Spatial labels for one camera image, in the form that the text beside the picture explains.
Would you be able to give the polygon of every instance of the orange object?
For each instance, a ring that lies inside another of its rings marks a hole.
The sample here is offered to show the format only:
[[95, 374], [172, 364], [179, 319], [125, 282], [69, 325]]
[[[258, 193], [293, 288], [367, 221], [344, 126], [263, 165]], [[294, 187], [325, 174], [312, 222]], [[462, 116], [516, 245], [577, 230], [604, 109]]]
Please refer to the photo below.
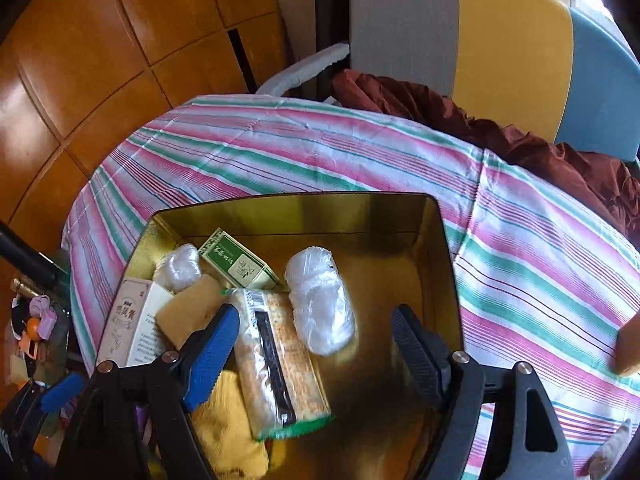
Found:
[[38, 358], [38, 343], [31, 339], [26, 332], [22, 332], [18, 347], [34, 361]]
[[27, 335], [32, 341], [38, 342], [42, 338], [38, 334], [38, 327], [40, 326], [40, 320], [37, 317], [30, 317], [27, 321]]

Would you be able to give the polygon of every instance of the blue gripper pad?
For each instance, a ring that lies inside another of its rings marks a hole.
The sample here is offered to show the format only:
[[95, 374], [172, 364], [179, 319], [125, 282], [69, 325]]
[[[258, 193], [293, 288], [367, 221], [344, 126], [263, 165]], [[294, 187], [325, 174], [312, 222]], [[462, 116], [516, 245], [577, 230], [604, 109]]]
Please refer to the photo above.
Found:
[[226, 359], [234, 347], [239, 330], [238, 311], [234, 306], [225, 303], [202, 331], [202, 337], [207, 339], [193, 359], [191, 368], [185, 370], [188, 380], [182, 402], [189, 413], [193, 413], [199, 405], [209, 400]]
[[70, 373], [61, 381], [54, 384], [40, 397], [40, 408], [45, 413], [58, 412], [66, 403], [84, 389], [82, 375]]

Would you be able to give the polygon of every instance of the wooden cabinet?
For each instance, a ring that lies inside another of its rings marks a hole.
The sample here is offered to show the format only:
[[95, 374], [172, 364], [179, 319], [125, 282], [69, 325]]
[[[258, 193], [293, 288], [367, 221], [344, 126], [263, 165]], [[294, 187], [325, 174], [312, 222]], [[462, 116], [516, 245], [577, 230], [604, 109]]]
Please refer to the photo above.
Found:
[[196, 95], [260, 85], [285, 46], [276, 0], [32, 0], [0, 45], [0, 219], [55, 250], [113, 148]]

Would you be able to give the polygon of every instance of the black pole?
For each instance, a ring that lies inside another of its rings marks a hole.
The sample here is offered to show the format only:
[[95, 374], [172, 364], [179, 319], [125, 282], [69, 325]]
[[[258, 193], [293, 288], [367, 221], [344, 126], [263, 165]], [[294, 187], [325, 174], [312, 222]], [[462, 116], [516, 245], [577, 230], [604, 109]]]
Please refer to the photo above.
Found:
[[51, 290], [56, 284], [60, 272], [58, 267], [33, 250], [1, 221], [0, 256], [39, 286]]

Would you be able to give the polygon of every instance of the gold metal tin box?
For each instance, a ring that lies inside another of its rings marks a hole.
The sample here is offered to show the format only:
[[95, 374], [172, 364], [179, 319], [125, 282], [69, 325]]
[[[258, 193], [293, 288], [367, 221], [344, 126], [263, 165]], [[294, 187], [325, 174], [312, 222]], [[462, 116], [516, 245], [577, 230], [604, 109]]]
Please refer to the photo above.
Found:
[[437, 202], [418, 193], [330, 192], [164, 210], [149, 221], [124, 275], [151, 279], [164, 254], [187, 242], [199, 247], [218, 227], [281, 280], [298, 251], [329, 249], [356, 317], [356, 336], [343, 350], [312, 357], [335, 420], [317, 433], [274, 442], [267, 478], [410, 478], [435, 416], [412, 389], [392, 341], [392, 309], [407, 303], [449, 349], [463, 348]]

